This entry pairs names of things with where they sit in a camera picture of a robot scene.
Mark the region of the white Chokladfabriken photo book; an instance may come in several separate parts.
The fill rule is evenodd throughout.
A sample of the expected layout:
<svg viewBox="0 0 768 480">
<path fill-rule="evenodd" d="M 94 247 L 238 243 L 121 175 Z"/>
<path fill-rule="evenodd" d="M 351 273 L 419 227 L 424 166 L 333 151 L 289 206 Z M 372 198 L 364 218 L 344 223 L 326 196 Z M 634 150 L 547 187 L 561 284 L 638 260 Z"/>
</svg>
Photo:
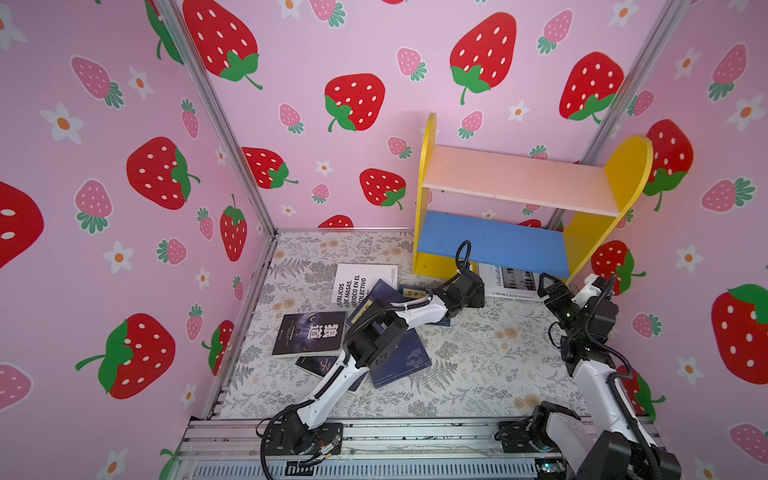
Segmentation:
<svg viewBox="0 0 768 480">
<path fill-rule="evenodd" d="M 537 293 L 538 274 L 482 263 L 478 265 L 478 273 L 488 297 L 541 301 Z"/>
</svg>

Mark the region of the white book black spanish text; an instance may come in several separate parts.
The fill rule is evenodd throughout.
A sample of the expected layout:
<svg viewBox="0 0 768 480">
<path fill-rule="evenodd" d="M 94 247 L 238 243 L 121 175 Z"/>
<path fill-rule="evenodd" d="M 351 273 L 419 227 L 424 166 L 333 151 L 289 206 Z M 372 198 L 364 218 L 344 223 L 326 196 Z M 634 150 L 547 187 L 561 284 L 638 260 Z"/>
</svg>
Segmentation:
<svg viewBox="0 0 768 480">
<path fill-rule="evenodd" d="M 396 288 L 398 286 L 398 266 L 340 263 L 336 267 L 330 301 L 345 309 L 356 307 L 380 280 L 390 287 Z"/>
</svg>

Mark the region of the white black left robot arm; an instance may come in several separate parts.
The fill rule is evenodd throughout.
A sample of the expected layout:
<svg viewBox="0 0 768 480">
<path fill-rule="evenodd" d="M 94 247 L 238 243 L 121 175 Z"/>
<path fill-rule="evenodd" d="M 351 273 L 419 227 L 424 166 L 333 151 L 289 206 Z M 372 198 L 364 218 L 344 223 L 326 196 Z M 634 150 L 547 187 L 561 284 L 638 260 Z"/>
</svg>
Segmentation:
<svg viewBox="0 0 768 480">
<path fill-rule="evenodd" d="M 384 365 L 407 332 L 453 318 L 465 308 L 484 305 L 484 282 L 470 270 L 457 273 L 419 299 L 374 299 L 345 336 L 341 353 L 318 386 L 304 401 L 284 408 L 267 423 L 260 455 L 267 456 L 271 448 L 280 454 L 302 454 L 315 442 L 348 388 Z"/>
</svg>

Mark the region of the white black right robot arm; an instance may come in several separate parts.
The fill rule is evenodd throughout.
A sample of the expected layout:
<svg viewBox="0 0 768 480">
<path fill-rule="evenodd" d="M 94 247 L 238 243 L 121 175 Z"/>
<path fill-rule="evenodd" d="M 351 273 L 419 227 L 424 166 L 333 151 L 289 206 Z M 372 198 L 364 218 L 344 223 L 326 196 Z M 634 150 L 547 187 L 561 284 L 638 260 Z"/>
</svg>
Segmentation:
<svg viewBox="0 0 768 480">
<path fill-rule="evenodd" d="M 658 446 L 640 425 L 622 388 L 634 370 L 625 356 L 607 345 L 619 312 L 611 300 L 615 275 L 596 275 L 573 293 L 560 279 L 539 276 L 538 296 L 564 332 L 559 351 L 569 376 L 586 403 L 595 434 L 581 417 L 551 402 L 537 406 L 527 426 L 539 451 L 557 449 L 572 479 L 680 479 L 677 458 Z"/>
</svg>

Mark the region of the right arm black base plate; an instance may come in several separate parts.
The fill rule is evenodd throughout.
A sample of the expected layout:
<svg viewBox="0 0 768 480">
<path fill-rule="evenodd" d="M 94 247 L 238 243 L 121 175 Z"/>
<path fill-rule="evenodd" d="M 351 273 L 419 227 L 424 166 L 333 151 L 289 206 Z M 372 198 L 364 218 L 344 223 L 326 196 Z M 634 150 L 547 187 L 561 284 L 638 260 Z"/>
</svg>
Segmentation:
<svg viewBox="0 0 768 480">
<path fill-rule="evenodd" d="M 493 434 L 493 440 L 500 442 L 505 453 L 559 453 L 559 448 L 529 429 L 531 420 L 523 418 L 516 421 L 502 421 Z"/>
</svg>

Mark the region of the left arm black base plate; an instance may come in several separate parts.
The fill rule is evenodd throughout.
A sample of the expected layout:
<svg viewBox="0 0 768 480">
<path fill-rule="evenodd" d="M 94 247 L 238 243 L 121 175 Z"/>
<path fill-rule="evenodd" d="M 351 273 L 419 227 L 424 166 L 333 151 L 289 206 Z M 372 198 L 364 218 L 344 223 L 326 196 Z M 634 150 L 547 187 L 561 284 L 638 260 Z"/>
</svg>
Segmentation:
<svg viewBox="0 0 768 480">
<path fill-rule="evenodd" d="M 324 423 L 306 430 L 278 422 L 266 429 L 262 450 L 267 456 L 312 456 L 320 451 L 336 455 L 341 452 L 343 433 L 342 423 Z"/>
</svg>

